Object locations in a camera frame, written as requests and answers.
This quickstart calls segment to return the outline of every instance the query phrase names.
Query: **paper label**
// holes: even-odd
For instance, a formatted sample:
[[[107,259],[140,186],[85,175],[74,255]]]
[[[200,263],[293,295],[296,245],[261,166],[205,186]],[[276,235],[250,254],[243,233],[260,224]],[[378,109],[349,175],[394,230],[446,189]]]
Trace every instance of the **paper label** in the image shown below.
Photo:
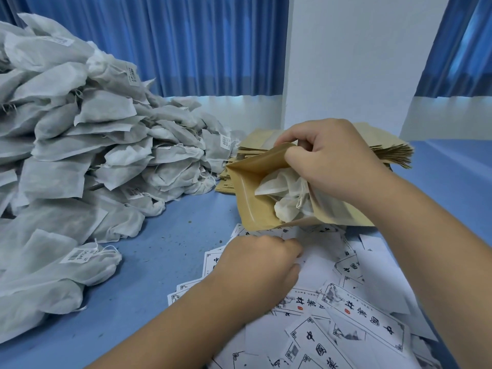
[[[227,150],[230,150],[231,149],[231,138],[230,137],[227,137],[227,136],[224,136],[224,135],[220,135],[220,147],[221,148],[224,148],[224,149],[227,149]]]
[[[53,36],[41,36],[40,39],[51,41],[53,43],[57,43],[60,45],[65,45],[66,47],[69,47],[75,41],[73,39],[68,39],[66,37],[53,37]]]
[[[128,82],[131,86],[140,86],[135,68],[128,63],[126,64],[126,74],[128,76]]]
[[[130,188],[127,186],[121,186],[121,191],[123,192],[126,199],[128,199],[128,200],[144,197],[144,195],[137,188]]]
[[[87,263],[92,256],[98,252],[97,248],[74,248],[69,252],[65,258],[60,261],[61,263]]]

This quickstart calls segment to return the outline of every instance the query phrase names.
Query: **forearm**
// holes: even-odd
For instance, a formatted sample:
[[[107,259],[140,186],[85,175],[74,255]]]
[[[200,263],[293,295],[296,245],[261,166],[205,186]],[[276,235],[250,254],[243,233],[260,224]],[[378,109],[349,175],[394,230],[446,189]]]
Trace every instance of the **forearm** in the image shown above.
[[[463,367],[492,367],[492,251],[456,218],[392,173],[356,206],[384,235],[426,313]]]
[[[200,368],[240,329],[240,319],[212,279],[193,286],[89,369]]]

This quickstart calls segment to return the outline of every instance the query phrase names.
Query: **barcode label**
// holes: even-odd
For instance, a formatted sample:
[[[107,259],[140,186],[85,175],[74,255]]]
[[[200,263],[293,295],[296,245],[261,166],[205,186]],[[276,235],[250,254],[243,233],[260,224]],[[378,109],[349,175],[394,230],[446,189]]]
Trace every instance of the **barcode label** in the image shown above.
[[[66,37],[53,37],[53,36],[41,36],[40,39],[51,41],[53,43],[57,43],[60,45],[65,45],[66,47],[69,47],[75,41],[73,39],[68,39]]]
[[[87,263],[92,256],[98,252],[97,248],[74,248],[71,252],[66,254],[65,258],[60,261],[61,263]]]
[[[121,186],[121,191],[125,195],[126,199],[137,199],[137,198],[143,198],[144,195],[137,189],[137,188],[130,188],[127,186]]]
[[[230,137],[227,137],[227,136],[224,136],[224,135],[220,135],[220,147],[221,148],[224,148],[224,149],[227,149],[227,150],[230,150],[231,149],[231,138]]]
[[[140,86],[139,80],[137,78],[136,67],[131,64],[126,64],[126,74],[128,75],[128,82],[131,86]]]

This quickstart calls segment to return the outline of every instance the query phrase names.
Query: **hand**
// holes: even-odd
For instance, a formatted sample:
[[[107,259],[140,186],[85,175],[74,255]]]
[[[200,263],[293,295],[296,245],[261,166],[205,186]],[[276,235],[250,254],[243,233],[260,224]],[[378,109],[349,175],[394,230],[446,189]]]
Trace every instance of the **hand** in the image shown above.
[[[346,119],[311,120],[282,133],[275,146],[298,140],[285,160],[311,185],[357,206],[370,188],[390,175],[359,132]]]
[[[294,287],[300,267],[294,263],[302,253],[296,239],[241,236],[224,249],[207,282],[221,301],[231,303],[246,324],[264,315]]]

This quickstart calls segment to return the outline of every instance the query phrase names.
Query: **table surface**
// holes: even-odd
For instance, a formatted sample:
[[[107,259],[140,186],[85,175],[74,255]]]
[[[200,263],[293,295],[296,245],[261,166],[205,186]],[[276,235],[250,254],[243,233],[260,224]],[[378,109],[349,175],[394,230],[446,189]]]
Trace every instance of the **table surface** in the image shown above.
[[[492,245],[492,142],[413,142],[410,170],[399,174],[421,188]],[[87,309],[51,315],[46,322],[0,344],[0,368],[83,368],[167,307],[176,285],[201,276],[204,252],[227,242],[240,222],[234,196],[211,192],[170,203],[146,220],[132,239],[115,243],[123,254],[116,274],[86,289]],[[376,234],[374,228],[353,227]],[[444,368],[458,367],[442,343],[432,343]]]

